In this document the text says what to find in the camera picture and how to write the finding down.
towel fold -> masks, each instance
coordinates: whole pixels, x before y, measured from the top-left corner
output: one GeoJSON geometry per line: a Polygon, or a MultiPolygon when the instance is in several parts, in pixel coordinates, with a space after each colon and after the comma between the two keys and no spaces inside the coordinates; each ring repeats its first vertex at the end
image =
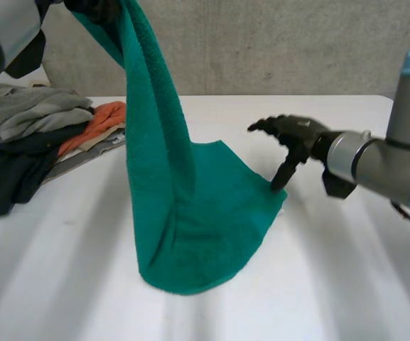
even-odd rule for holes
{"type": "Polygon", "coordinates": [[[269,182],[222,142],[190,142],[148,20],[136,0],[121,5],[121,17],[105,29],[76,16],[126,69],[126,152],[139,271],[157,288],[199,293],[231,279],[250,260],[286,194],[272,194],[269,182]]]}

pile of clothes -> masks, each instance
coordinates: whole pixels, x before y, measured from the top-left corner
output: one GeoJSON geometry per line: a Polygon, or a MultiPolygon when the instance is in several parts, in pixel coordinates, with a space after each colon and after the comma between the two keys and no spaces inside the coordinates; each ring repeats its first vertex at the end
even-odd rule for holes
{"type": "Polygon", "coordinates": [[[125,143],[126,105],[72,90],[0,85],[0,216],[39,187],[125,143]]]}

black cloth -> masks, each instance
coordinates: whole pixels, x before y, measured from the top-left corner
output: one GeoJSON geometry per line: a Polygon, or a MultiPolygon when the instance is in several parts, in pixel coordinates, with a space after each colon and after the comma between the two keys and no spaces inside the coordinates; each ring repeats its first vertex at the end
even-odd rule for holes
{"type": "Polygon", "coordinates": [[[14,204],[29,202],[58,159],[61,144],[86,126],[87,122],[0,144],[0,216],[14,204]]]}

towel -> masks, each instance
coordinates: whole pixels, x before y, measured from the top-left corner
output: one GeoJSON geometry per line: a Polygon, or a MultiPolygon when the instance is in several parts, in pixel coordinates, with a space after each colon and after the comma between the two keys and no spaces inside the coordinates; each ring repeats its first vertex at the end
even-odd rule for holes
{"type": "Polygon", "coordinates": [[[85,132],[79,136],[71,138],[69,141],[66,141],[61,146],[58,156],[61,157],[83,144],[85,144],[84,148],[89,149],[93,145],[86,143],[91,140],[96,141],[95,139],[98,139],[99,136],[102,137],[101,140],[104,140],[111,134],[107,134],[109,129],[125,122],[125,114],[126,104],[123,102],[113,102],[98,106],[95,109],[94,118],[86,127],[85,132]]]}
{"type": "Polygon", "coordinates": [[[9,92],[0,96],[0,144],[93,118],[91,112],[84,110],[92,101],[72,90],[7,87],[9,92]]]}
{"type": "Polygon", "coordinates": [[[121,3],[121,16],[105,30],[76,16],[126,70],[127,168],[139,272],[156,288],[199,293],[246,265],[286,194],[272,194],[269,182],[221,141],[190,141],[149,22],[136,0],[121,3]]]}

beige cloth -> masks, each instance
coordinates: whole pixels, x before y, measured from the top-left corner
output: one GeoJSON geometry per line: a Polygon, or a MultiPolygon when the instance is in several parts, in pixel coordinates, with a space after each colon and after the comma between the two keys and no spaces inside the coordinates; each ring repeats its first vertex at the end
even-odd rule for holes
{"type": "Polygon", "coordinates": [[[96,144],[105,140],[108,136],[112,135],[116,130],[123,129],[123,128],[126,128],[126,123],[117,124],[116,126],[109,128],[103,134],[100,134],[98,137],[94,137],[93,139],[90,139],[84,142],[83,144],[80,144],[80,146],[78,146],[77,148],[80,149],[81,151],[89,151],[96,144]]]}

